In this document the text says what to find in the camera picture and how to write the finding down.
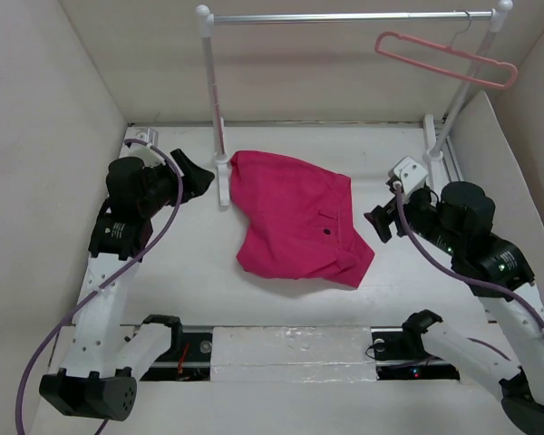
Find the pink trousers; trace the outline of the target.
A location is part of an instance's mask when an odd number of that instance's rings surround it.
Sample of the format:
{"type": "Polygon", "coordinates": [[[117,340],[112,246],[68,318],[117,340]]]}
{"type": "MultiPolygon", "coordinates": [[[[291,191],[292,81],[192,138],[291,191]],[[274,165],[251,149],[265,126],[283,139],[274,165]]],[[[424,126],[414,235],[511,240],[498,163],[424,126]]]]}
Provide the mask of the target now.
{"type": "Polygon", "coordinates": [[[374,251],[354,225],[352,180],[288,156],[241,150],[231,159],[230,196],[248,218],[237,253],[267,279],[325,279],[357,288],[374,251]]]}

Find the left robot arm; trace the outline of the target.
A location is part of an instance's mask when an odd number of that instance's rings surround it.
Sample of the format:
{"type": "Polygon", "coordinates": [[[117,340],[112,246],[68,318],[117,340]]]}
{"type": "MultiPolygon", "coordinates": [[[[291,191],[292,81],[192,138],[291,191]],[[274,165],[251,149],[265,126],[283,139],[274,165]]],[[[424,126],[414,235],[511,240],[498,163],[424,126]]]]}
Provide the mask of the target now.
{"type": "Polygon", "coordinates": [[[42,377],[39,392],[61,414],[102,421],[125,421],[138,382],[161,357],[188,350],[177,316],[150,314],[127,339],[122,313],[143,258],[165,236],[175,217],[155,233],[152,219],[165,207],[202,196],[215,176],[180,149],[150,166],[130,155],[114,160],[106,176],[107,197],[95,220],[83,280],[86,296],[71,316],[75,333],[57,373],[42,377]]]}

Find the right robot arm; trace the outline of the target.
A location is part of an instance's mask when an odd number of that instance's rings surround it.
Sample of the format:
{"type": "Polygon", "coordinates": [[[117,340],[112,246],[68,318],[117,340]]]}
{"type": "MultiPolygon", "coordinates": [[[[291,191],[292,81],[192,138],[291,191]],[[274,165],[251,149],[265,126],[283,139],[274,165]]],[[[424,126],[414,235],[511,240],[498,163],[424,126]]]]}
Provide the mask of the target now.
{"type": "Polygon", "coordinates": [[[525,256],[492,231],[494,201],[465,181],[447,184],[441,194],[427,186],[406,193],[399,179],[387,184],[393,199],[365,214],[381,241],[391,239],[395,226],[434,268],[466,284],[516,358],[500,362],[490,345],[455,332],[430,310],[411,314],[395,341],[372,345],[374,355],[393,347],[439,358],[493,395],[520,431],[544,434],[544,306],[525,256]]]}

